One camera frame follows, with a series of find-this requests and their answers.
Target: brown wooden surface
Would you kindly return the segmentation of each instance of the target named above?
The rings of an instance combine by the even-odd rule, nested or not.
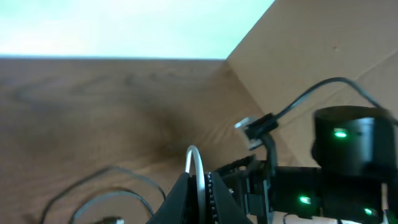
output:
[[[207,171],[249,154],[233,124],[261,111],[222,61],[0,60],[0,222],[37,223],[48,199],[110,164],[170,190],[190,144]],[[282,165],[294,164],[279,149]],[[93,191],[130,187],[155,210],[162,198],[125,175],[107,175],[56,204],[66,223]],[[145,223],[139,202],[131,208]]]

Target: white backdrop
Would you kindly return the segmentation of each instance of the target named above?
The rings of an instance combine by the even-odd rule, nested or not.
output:
[[[273,0],[0,0],[0,56],[225,59]]]

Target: green light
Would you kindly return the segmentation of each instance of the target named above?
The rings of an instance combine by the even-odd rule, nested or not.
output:
[[[311,204],[311,199],[310,199],[309,197],[301,196],[301,197],[300,197],[300,201],[301,201],[302,203],[306,203],[307,205],[310,205],[310,204]]]
[[[343,128],[335,128],[335,136],[338,138],[345,138],[347,137],[347,132]]]
[[[371,209],[365,208],[364,210],[367,215],[372,215],[373,213]]]

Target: white cable loop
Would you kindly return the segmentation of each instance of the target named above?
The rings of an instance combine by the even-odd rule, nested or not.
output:
[[[198,190],[198,208],[199,208],[199,223],[204,224],[206,220],[206,187],[205,187],[205,174],[203,171],[203,164],[199,150],[196,146],[190,146],[187,150],[187,160],[185,163],[185,172],[189,174],[191,168],[191,156],[195,161],[195,172],[197,176],[197,190]]]

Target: white strip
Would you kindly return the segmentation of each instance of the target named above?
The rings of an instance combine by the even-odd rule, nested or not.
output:
[[[206,187],[205,187],[205,175],[203,172],[203,164],[199,150],[196,146],[188,147],[187,160],[185,163],[185,172],[189,174],[191,167],[191,156],[193,154],[193,160],[195,161],[195,172],[197,176],[197,190],[198,190],[198,208],[199,208],[199,224],[204,224],[206,220]]]

